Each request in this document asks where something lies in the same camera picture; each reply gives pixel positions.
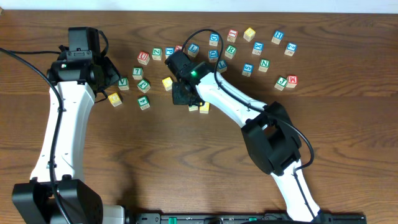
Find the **yellow O block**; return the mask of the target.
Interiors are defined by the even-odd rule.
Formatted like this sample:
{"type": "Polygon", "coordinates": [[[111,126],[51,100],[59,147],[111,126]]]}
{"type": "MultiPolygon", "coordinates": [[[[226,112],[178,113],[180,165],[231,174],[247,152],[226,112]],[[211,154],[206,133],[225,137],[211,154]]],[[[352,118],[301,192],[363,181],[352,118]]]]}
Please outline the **yellow O block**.
{"type": "Polygon", "coordinates": [[[210,110],[210,104],[209,104],[209,102],[205,102],[204,104],[202,104],[202,105],[199,107],[199,110],[200,110],[200,113],[201,113],[201,114],[208,114],[208,113],[209,113],[209,110],[210,110]]]}

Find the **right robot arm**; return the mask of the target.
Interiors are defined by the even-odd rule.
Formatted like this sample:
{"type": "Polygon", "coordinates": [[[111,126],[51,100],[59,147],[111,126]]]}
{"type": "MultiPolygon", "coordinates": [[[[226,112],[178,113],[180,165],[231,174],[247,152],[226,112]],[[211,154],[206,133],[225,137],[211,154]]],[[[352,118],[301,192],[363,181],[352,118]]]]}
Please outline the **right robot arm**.
{"type": "Polygon", "coordinates": [[[275,180],[287,206],[288,216],[298,222],[319,221],[320,207],[312,198],[303,176],[299,149],[309,140],[291,122],[278,102],[268,105],[255,100],[228,83],[216,68],[206,62],[192,62],[177,51],[165,61],[176,77],[172,84],[175,105],[199,106],[209,103],[241,128],[253,163],[275,180]]]}

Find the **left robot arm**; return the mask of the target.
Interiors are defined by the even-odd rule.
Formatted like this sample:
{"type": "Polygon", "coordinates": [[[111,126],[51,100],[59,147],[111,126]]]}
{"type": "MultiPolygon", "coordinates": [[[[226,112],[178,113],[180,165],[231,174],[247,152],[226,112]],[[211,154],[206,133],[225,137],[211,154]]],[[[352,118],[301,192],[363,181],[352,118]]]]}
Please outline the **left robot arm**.
{"type": "Polygon", "coordinates": [[[120,205],[105,205],[84,183],[83,150],[98,93],[121,79],[100,47],[102,31],[71,27],[69,45],[42,77],[50,112],[40,157],[28,183],[15,184],[12,202],[26,223],[131,223],[120,205]]]}

